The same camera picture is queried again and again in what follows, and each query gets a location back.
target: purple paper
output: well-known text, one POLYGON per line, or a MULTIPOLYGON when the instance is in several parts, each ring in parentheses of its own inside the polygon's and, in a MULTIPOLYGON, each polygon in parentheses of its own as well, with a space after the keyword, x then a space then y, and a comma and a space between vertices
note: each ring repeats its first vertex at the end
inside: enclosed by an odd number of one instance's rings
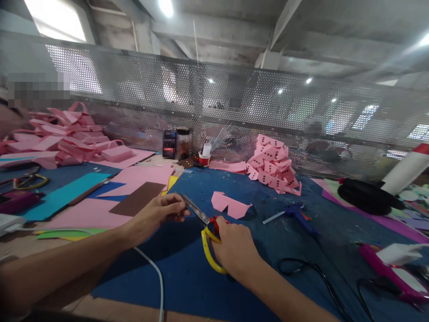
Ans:
POLYGON ((404 223, 410 225, 411 227, 414 227, 416 229, 424 229, 429 230, 429 221, 425 220, 418 220, 418 219, 408 219, 408 218, 399 218, 400 221, 403 221, 404 223))
MULTIPOLYGON (((331 200, 332 202, 335 202, 336 204, 340 205, 343 207, 343 205, 331 194, 329 194, 326 190, 323 190, 322 192, 322 197, 331 200)), ((408 237, 412 240, 414 240, 415 242, 418 242, 420 244, 426 244, 429 241, 429 238, 420 235, 417 231, 413 230, 412 228, 406 226, 405 224, 400 223, 399 221, 393 220, 391 218, 388 217, 384 217, 384 216, 374 216, 374 215, 370 215, 366 212, 364 212, 363 210, 360 210, 359 208, 356 207, 344 207, 346 209, 349 209, 353 212, 358 213, 359 215, 362 215, 368 219, 371 219, 373 221, 375 221, 376 223, 379 223, 380 225, 383 225, 384 227, 387 227, 397 233, 400 233, 401 235, 408 237)))

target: power cord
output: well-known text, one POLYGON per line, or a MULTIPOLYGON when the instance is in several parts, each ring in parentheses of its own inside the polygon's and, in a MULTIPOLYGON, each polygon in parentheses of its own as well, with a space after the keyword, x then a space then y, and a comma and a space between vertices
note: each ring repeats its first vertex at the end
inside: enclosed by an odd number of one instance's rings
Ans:
POLYGON ((278 264, 277 264, 278 270, 286 276, 291 276, 296 272, 301 271, 302 269, 306 268, 306 267, 310 267, 312 268, 314 271, 316 271, 320 277, 322 278, 323 282, 325 283, 326 288, 329 291, 329 294, 331 295, 336 307, 338 308, 338 310, 340 311, 341 315, 343 316, 343 318, 347 321, 347 322, 353 322, 353 319, 351 318, 350 314, 347 312, 347 309, 345 308, 344 304, 341 302, 340 297, 338 296, 337 292, 335 291, 334 287, 332 286, 331 282, 328 280, 328 278, 326 277, 326 275, 323 273, 322 269, 320 268, 319 265, 317 265, 316 263, 310 263, 307 262, 305 260, 302 259, 298 259, 298 258, 282 258, 278 264), (283 270, 283 263, 286 262, 297 262, 300 263, 301 265, 292 270, 292 271, 285 271, 283 270))
MULTIPOLYGON (((41 231, 41 230, 50 230, 50 231, 80 231, 83 233, 88 233, 90 235, 94 235, 94 233, 92 233, 89 230, 85 230, 85 229, 74 229, 74 228, 63 228, 63 229, 46 229, 46 228, 19 228, 17 230, 20 231, 41 231)), ((162 322, 163 317, 164 317, 164 281, 162 278, 162 273, 160 271, 160 269, 158 268, 158 266, 149 258, 146 256, 146 254, 144 252, 142 252, 139 248, 134 247, 134 250, 139 253, 140 255, 143 256, 143 258, 145 260, 147 260, 156 270, 156 272, 158 273, 158 276, 160 278, 160 287, 161 287, 161 305, 160 305, 160 319, 159 322, 162 322)))
POLYGON ((356 283, 357 292, 359 293, 359 300, 360 300, 361 305, 362 305, 363 309, 365 310, 366 314, 370 318, 371 322, 375 322, 375 320, 374 320, 374 318, 370 312, 370 309, 368 308, 368 305, 366 304, 365 298, 363 297, 361 286, 363 284, 373 284, 373 283, 374 283, 373 280, 366 280, 366 279, 358 279, 357 283, 356 283))

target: brown paper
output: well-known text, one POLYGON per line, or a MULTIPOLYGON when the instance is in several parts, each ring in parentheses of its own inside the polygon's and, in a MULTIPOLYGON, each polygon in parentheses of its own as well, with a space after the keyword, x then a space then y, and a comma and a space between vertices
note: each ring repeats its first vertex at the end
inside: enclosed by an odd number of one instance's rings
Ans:
POLYGON ((165 185, 161 183, 145 182, 140 188, 118 203, 109 212, 134 217, 153 198, 159 196, 164 188, 165 185))

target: perforated metal screen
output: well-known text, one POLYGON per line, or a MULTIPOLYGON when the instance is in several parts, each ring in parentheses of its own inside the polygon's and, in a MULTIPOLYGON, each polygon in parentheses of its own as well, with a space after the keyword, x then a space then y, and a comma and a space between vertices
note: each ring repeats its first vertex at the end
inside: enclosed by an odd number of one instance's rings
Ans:
POLYGON ((185 126, 197 152, 232 123, 214 159, 247 160, 263 133, 289 146, 297 170, 376 180, 429 139, 423 92, 0 33, 1 75, 52 71, 70 73, 72 99, 137 148, 160 150, 162 129, 185 126))

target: yellow scissors handle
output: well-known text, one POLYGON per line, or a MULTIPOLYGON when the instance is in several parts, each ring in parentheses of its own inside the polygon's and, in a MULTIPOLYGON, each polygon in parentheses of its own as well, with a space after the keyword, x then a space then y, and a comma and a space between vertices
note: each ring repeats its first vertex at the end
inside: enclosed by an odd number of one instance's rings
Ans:
POLYGON ((207 227, 201 231, 202 246, 204 247, 204 253, 206 254, 207 261, 209 262, 210 266, 218 273, 228 274, 228 272, 223 267, 220 267, 219 264, 215 262, 213 256, 211 256, 209 243, 207 242, 207 236, 210 237, 214 242, 221 244, 220 239, 217 238, 207 227))

